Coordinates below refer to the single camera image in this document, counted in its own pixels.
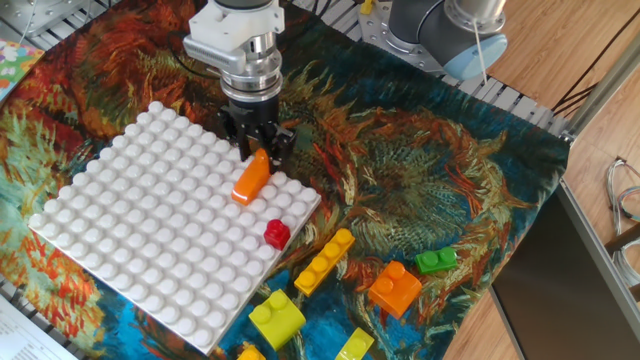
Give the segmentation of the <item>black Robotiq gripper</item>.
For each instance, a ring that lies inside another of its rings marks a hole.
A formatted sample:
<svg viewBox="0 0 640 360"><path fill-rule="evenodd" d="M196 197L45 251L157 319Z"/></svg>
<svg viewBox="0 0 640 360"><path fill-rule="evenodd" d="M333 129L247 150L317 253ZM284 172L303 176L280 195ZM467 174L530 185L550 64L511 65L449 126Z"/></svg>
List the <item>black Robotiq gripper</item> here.
<svg viewBox="0 0 640 360"><path fill-rule="evenodd" d="M252 154L250 141L255 139L257 129L262 130L262 147L269 157L271 174L277 172L293 152L297 132L279 125L277 96L261 102L230 99L228 106L219 110L218 116L228 141L238 146L242 161L246 161Z"/></svg>

